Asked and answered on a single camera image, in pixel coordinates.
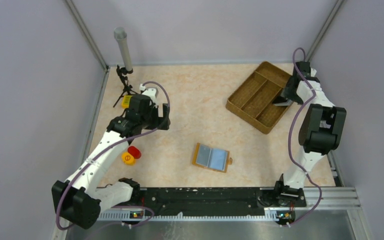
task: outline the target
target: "small black tripod stand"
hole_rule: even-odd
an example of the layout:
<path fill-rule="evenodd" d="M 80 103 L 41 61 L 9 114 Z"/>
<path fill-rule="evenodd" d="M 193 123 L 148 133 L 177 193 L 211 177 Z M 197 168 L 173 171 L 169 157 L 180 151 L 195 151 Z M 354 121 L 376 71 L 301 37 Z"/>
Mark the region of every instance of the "small black tripod stand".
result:
<path fill-rule="evenodd" d="M 122 97 L 126 95 L 132 95 L 131 92 L 133 93 L 137 93 L 135 91 L 132 90 L 132 85 L 129 85 L 129 79 L 127 78 L 127 74 L 131 74 L 133 73 L 133 69 L 131 71 L 127 71 L 127 69 L 125 67 L 122 67 L 120 68 L 120 66 L 117 65 L 117 75 L 120 77 L 120 80 L 121 80 L 121 83 L 123 83 L 123 92 L 121 93 L 120 97 L 117 99 L 117 101 L 114 103 L 114 105 L 112 106 L 113 108 L 116 107 L 117 103 L 120 101 L 120 99 L 122 99 Z"/>

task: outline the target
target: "yellow object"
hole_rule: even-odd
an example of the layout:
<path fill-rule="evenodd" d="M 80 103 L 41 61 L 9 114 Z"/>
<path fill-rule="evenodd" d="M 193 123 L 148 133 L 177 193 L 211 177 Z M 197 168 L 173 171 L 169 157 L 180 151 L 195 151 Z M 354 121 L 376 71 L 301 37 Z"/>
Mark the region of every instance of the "yellow object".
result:
<path fill-rule="evenodd" d="M 131 166 L 135 165 L 136 163 L 136 159 L 128 152 L 123 152 L 121 155 L 121 160 L 123 160 L 123 163 Z"/>
<path fill-rule="evenodd" d="M 130 105 L 130 99 L 132 98 L 132 95 L 126 95 L 123 97 L 123 101 L 121 102 L 121 107 L 126 109 Z"/>

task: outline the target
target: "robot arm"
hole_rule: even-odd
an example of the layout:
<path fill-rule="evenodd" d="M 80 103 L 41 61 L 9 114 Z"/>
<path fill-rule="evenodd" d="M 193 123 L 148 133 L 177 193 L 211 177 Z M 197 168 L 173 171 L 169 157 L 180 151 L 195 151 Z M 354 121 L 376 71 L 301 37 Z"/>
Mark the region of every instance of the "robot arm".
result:
<path fill-rule="evenodd" d="M 336 107 L 329 101 L 319 82 L 310 81 L 310 84 L 316 92 L 316 97 L 310 102 L 299 131 L 298 142 L 302 147 L 295 157 L 297 163 L 308 172 L 311 172 L 330 150 L 338 147 L 346 114 L 344 108 Z M 299 82 L 296 93 L 303 102 L 313 95 L 312 89 L 304 81 Z M 321 126 L 322 122 L 330 124 L 330 127 Z M 306 174 L 295 164 L 283 175 L 284 184 L 293 189 L 303 188 L 306 178 Z"/>
<path fill-rule="evenodd" d="M 125 115 L 110 121 L 99 144 L 81 167 L 65 182 L 56 181 L 52 186 L 55 212 L 58 212 L 62 201 L 59 215 L 84 229 L 95 223 L 100 212 L 131 200 L 140 190 L 137 182 L 126 178 L 111 186 L 97 188 L 114 160 L 129 147 L 133 140 L 131 137 L 140 135 L 142 129 L 169 129 L 170 110 L 167 104 L 163 104 L 163 117 L 158 116 L 157 89 L 141 85 L 140 90 L 141 94 L 131 96 Z"/>
<path fill-rule="evenodd" d="M 296 64 L 311 87 L 301 80 L 294 69 L 285 89 L 273 104 L 277 106 L 290 105 L 292 102 L 303 104 L 313 96 L 313 90 L 315 91 L 316 96 L 309 103 L 298 134 L 298 142 L 302 147 L 294 157 L 307 172 L 311 172 L 318 161 L 330 150 L 338 147 L 347 112 L 344 108 L 335 106 L 326 97 L 318 78 L 315 77 L 316 71 L 310 68 L 309 62 L 301 61 Z M 306 173 L 295 164 L 282 174 L 275 185 L 279 204 L 299 201 L 303 196 L 302 188 L 306 178 Z"/>

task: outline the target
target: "beige table surface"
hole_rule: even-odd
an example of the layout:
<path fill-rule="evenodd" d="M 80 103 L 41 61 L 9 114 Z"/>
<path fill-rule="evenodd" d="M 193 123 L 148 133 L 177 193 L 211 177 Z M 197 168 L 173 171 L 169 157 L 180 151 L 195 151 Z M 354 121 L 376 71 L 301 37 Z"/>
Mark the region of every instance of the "beige table surface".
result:
<path fill-rule="evenodd" d="M 130 84 L 139 91 L 139 84 L 156 81 L 167 90 L 170 101 L 170 129 L 158 130 L 137 138 L 132 145 L 142 152 L 134 166 L 118 157 L 100 185 L 120 178 L 133 178 L 142 187 L 270 187 L 285 172 L 291 161 L 287 137 L 298 106 L 294 104 L 269 134 L 263 134 L 225 107 L 227 98 L 257 68 L 258 64 L 164 65 L 135 66 L 128 75 Z M 292 64 L 276 64 L 292 73 Z M 91 150 L 110 120 L 122 114 L 123 85 L 116 69 L 110 70 L 102 105 L 99 110 Z M 158 100 L 165 102 L 159 91 Z M 298 150 L 298 131 L 306 111 L 295 127 L 292 150 Z M 227 172 L 216 172 L 192 165 L 197 143 L 230 151 L 233 164 Z M 334 186 L 329 162 L 325 157 L 311 172 L 311 178 L 322 186 Z"/>

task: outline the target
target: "woven basket tray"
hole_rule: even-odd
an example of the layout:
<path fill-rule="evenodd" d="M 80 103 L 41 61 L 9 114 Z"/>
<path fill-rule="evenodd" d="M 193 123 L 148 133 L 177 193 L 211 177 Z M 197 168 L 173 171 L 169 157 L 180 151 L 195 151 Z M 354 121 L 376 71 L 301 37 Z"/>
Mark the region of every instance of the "woven basket tray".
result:
<path fill-rule="evenodd" d="M 226 108 L 247 123 L 268 134 L 289 106 L 275 106 L 291 75 L 270 62 L 264 61 L 227 99 Z"/>

